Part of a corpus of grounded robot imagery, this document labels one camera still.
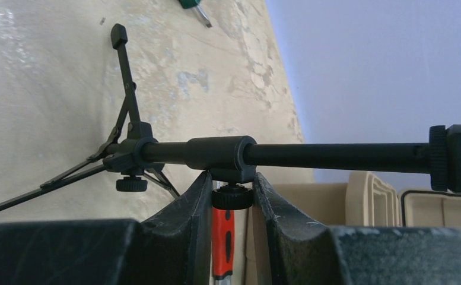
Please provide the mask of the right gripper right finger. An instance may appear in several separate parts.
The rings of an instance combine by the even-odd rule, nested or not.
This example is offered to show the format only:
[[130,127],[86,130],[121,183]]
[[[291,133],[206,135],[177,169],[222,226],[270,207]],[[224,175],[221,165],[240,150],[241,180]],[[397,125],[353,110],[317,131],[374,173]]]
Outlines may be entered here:
[[259,284],[461,284],[461,229],[326,226],[252,187]]

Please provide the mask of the black tripod mic stand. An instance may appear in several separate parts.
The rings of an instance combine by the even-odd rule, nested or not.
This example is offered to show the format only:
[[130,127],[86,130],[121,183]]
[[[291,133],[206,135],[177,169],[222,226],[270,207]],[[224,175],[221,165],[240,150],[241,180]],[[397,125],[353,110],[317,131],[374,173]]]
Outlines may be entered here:
[[179,193],[163,173],[166,164],[185,165],[208,172],[225,183],[212,196],[215,208],[241,210],[253,203],[245,188],[257,166],[308,169],[425,173],[434,191],[461,193],[461,125],[432,126],[428,142],[372,144],[258,144],[250,136],[193,138],[186,142],[158,142],[149,123],[140,120],[126,51],[126,28],[115,24],[110,32],[116,50],[125,99],[107,141],[77,166],[40,185],[36,190],[0,203],[0,211],[27,202],[103,171],[120,173],[120,192],[143,192],[148,182]]

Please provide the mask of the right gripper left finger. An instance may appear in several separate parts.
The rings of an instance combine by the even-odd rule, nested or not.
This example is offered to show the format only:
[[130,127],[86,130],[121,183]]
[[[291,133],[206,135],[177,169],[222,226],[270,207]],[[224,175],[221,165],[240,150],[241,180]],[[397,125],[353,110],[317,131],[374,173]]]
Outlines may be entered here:
[[143,222],[0,224],[0,284],[208,284],[212,178]]

